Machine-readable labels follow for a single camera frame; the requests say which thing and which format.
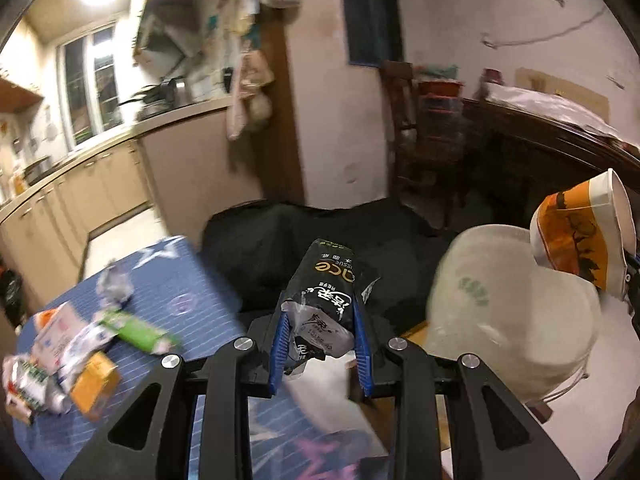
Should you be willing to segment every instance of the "blue tablecloth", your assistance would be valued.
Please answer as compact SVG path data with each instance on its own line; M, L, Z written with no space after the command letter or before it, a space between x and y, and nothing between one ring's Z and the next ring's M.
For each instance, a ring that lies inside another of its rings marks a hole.
M234 317L241 305L239 298L221 276L205 275L185 238L166 238L120 263L130 272L135 287L127 311L179 336L185 360L211 355L244 333ZM47 308L71 301L78 314L90 320L98 309L97 279L96 275L84 280ZM187 292L194 295L194 308L176 316L169 303ZM34 337L30 320L18 338L17 351L29 352ZM118 365L122 380L103 419L158 361L158 357L122 341L117 341L107 355ZM201 397L193 427L190 479L197 478L203 406ZM250 419L255 480L350 479L354 464L369 447L370 436L361 431L323 434L284 387L273 399L251 399ZM100 424L86 420L74 406L66 415L41 413L31 427L14 421L14 431L18 445L45 480L59 480ZM322 472L324 476L314 476Z

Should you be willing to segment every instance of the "silver bolt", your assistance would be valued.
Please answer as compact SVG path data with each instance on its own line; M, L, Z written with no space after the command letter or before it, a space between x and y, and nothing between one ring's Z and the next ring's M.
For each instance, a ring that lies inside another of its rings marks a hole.
M474 354L464 354L462 356L462 364L467 368L478 368L480 366L480 358Z
M406 339L401 337L394 337L389 340L389 348L393 350L404 350L406 348Z
M162 358L162 366L165 368L175 368L180 364L180 358L176 354L165 355Z
M236 342L234 343L234 348L236 350L248 350L249 348L251 348L254 345L254 342L251 340L251 338L248 337L239 337L238 339L236 339Z

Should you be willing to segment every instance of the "white star pattern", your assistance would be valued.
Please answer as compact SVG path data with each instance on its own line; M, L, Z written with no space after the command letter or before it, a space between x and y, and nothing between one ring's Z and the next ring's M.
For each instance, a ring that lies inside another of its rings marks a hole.
M184 236L171 236L169 238L165 238L164 241L167 242L167 244L163 249L159 249L157 251L154 251L153 249L148 247L140 249L138 252L142 253L143 256L133 268L137 269L138 267L142 267L144 264L148 264L154 258L169 258L171 260L175 260L180 256L175 248L175 245L177 244L178 240L181 240L182 238L184 238Z

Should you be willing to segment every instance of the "black tissue package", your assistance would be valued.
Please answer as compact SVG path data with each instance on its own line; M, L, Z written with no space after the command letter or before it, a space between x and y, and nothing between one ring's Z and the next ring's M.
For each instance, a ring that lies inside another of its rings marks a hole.
M286 373L353 349L354 298L363 305L378 278L347 247L319 239L309 246L280 305L290 325Z

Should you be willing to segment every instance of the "green package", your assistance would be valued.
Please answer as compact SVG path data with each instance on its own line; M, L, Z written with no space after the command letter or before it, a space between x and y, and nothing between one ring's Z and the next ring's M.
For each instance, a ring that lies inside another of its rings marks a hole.
M148 354L166 354L180 344L167 330L157 328L127 312L101 310L94 319L116 332L127 343Z

